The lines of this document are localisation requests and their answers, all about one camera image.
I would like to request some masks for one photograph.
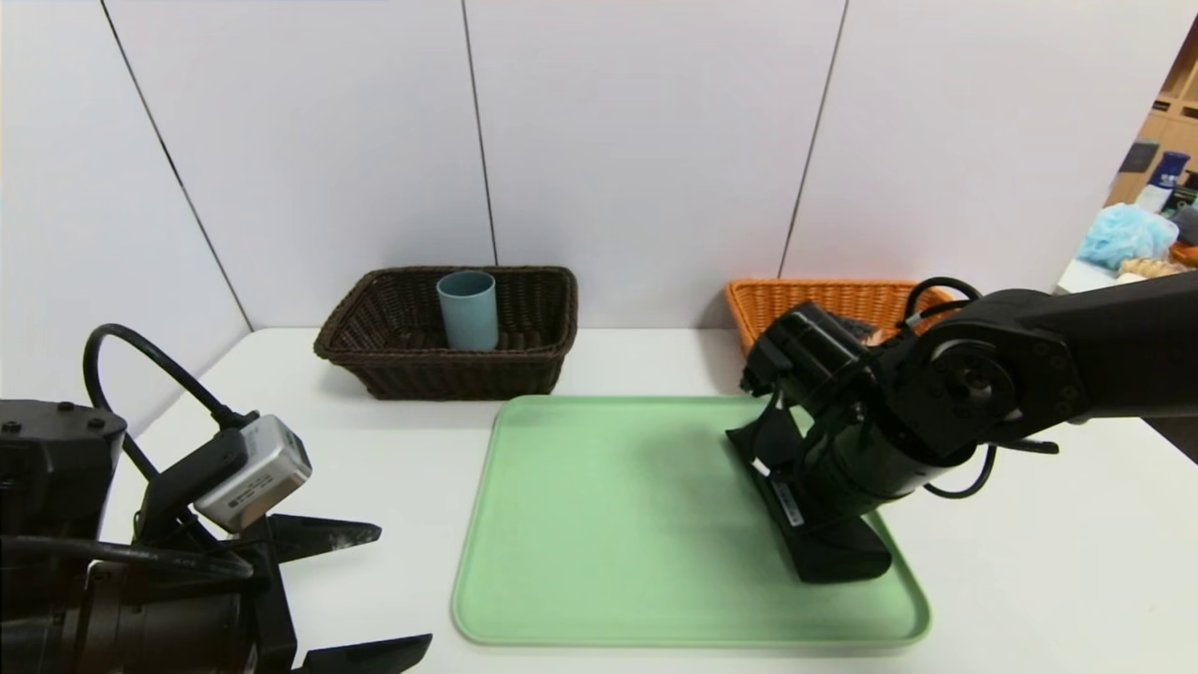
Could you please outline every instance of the plastic tray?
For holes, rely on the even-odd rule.
[[[561,396],[504,406],[458,570],[458,629],[496,645],[898,646],[921,638],[927,601],[877,516],[870,523],[895,552],[885,576],[799,582],[724,437],[763,406]]]

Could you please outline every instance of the basket rim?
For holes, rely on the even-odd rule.
[[[769,278],[746,277],[734,278],[727,283],[728,287],[740,287],[745,285],[894,285],[902,287],[914,287],[918,280],[908,278]]]
[[[553,345],[546,345],[544,347],[534,347],[532,350],[514,350],[514,351],[494,351],[494,352],[466,352],[459,350],[449,348],[436,348],[436,350],[345,350],[335,348],[332,346],[334,336],[344,328],[345,321],[353,314],[357,308],[358,302],[362,300],[362,296],[375,281],[375,279],[383,275],[401,275],[406,273],[426,273],[426,272],[444,272],[450,273],[461,269],[476,269],[485,271],[491,274],[510,274],[510,273],[526,273],[526,272],[551,272],[562,275],[565,279],[567,293],[565,293],[565,334],[563,339]],[[579,283],[577,278],[574,275],[569,268],[564,266],[537,266],[537,265],[525,265],[525,266],[466,266],[466,265],[432,265],[432,266],[401,266],[401,267],[386,267],[376,268],[367,272],[353,284],[350,292],[338,302],[337,306],[325,320],[321,326],[320,332],[316,334],[316,341],[313,345],[313,351],[317,357],[331,362],[335,365],[359,365],[359,366],[376,366],[376,368],[388,368],[388,366],[400,366],[400,365],[416,365],[417,363],[434,364],[434,363],[479,363],[485,362],[486,364],[501,364],[501,363],[541,363],[552,362],[557,358],[564,358],[567,353],[574,347],[574,340],[577,334],[579,320],[577,320],[577,305],[579,305]]]

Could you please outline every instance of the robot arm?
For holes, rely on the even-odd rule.
[[[742,385],[774,400],[728,436],[800,577],[851,581],[889,567],[859,516],[978,445],[991,445],[980,487],[994,447],[1053,454],[1027,437],[1078,419],[1198,415],[1196,383],[1198,274],[1069,296],[1003,290],[873,350],[805,303],[754,346]],[[794,405],[816,421],[805,436]]]

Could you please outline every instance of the table surface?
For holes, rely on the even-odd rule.
[[[1057,289],[1065,292],[1085,292],[1114,285],[1115,273],[1101,266],[1072,259],[1057,281]]]
[[[375,544],[288,564],[307,649],[432,632],[417,672],[1194,672],[1198,468],[1139,420],[1041,435],[1060,456],[1005,453],[976,497],[919,492],[883,515],[932,605],[902,650],[488,648],[449,597],[500,403],[387,403],[311,352],[316,330],[255,332],[202,382],[234,409],[283,419],[314,474],[278,512],[380,524]],[[722,329],[581,329],[555,394],[734,395],[743,359]],[[139,437],[165,468],[207,441],[180,400]],[[940,486],[960,488],[972,461]],[[103,539],[127,541],[144,485],[122,461]]]

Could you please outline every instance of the blue cup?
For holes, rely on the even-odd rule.
[[[437,295],[450,350],[490,352],[500,345],[494,275],[455,271],[437,281]]]

